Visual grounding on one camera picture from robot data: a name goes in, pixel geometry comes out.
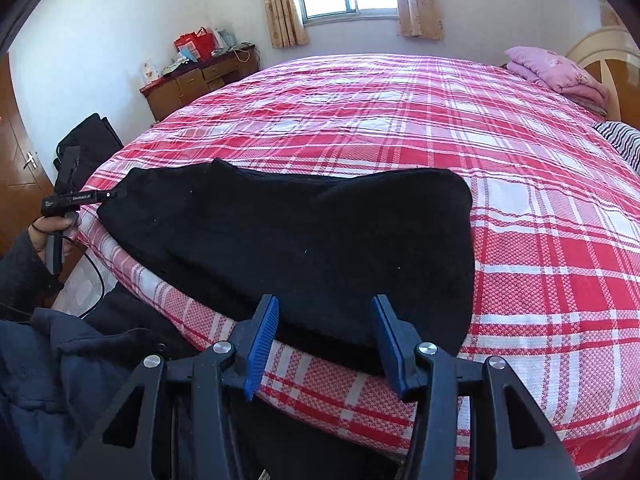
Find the person's left hand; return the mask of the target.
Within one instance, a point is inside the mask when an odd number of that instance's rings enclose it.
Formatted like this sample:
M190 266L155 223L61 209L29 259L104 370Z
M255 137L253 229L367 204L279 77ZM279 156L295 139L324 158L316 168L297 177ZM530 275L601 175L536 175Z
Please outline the person's left hand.
M70 240L75 237L78 226L77 214L64 217L40 217L33 221L27 228L30 243L28 260L46 262L47 242L54 239L56 232L62 232L65 235L62 242L63 258L66 258L73 251L73 243Z

